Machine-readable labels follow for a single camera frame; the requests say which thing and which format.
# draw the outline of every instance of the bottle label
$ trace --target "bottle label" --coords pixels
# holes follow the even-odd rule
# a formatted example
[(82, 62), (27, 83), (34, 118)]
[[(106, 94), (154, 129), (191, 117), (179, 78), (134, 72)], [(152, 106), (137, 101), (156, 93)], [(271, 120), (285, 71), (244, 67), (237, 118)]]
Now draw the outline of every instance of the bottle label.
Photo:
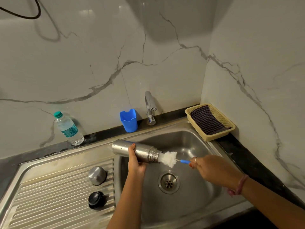
[(75, 134), (77, 134), (78, 132), (78, 128), (76, 127), (75, 124), (72, 125), (71, 128), (67, 129), (67, 130), (64, 130), (64, 131), (61, 131), (66, 137), (72, 137), (74, 136)]

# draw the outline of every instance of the hand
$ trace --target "hand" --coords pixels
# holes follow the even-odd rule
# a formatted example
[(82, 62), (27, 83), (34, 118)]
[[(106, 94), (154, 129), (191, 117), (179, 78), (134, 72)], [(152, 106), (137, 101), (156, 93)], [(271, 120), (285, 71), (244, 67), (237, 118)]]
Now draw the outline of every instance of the hand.
[(189, 166), (198, 169), (201, 176), (214, 184), (236, 190), (243, 174), (224, 158), (216, 155), (206, 155), (203, 158), (193, 157)]
[(133, 143), (131, 146), (128, 147), (128, 152), (129, 152), (128, 172), (135, 175), (141, 175), (144, 177), (147, 163), (138, 162), (134, 149), (135, 149), (135, 143)]

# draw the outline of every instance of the checkered cloth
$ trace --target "checkered cloth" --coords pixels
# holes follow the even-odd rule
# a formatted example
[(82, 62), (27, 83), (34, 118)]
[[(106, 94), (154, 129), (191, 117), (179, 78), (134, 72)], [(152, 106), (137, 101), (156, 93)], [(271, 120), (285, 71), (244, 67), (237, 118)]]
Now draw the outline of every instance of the checkered cloth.
[(212, 115), (208, 105), (202, 106), (192, 111), (191, 117), (206, 135), (213, 135), (231, 128), (227, 128), (222, 123), (220, 123)]

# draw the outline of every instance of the blue brush handle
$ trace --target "blue brush handle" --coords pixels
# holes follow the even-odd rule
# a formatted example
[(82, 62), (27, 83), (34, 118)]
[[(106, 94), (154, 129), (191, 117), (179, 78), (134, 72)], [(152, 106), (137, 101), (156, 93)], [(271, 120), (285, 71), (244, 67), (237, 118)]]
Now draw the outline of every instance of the blue brush handle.
[(181, 163), (185, 163), (185, 164), (188, 164), (190, 163), (191, 161), (188, 161), (188, 160), (180, 160)]

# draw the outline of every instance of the forearm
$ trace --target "forearm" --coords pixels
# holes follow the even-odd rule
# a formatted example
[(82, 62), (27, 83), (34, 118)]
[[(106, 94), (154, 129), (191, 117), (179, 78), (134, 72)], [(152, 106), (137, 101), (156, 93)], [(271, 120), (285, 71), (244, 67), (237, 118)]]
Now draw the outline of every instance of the forearm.
[(139, 229), (144, 174), (128, 173), (120, 201), (107, 229)]
[(305, 228), (305, 210), (248, 178), (242, 195), (279, 229)]

